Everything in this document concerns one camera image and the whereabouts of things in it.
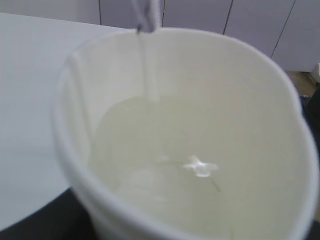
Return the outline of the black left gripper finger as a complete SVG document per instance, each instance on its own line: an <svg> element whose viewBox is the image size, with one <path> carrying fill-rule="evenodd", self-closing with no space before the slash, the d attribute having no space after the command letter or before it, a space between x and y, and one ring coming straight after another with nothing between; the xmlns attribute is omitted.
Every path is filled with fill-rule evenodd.
<svg viewBox="0 0 320 240"><path fill-rule="evenodd" d="M96 240L89 216L68 189L30 216L0 231L2 240Z"/></svg>

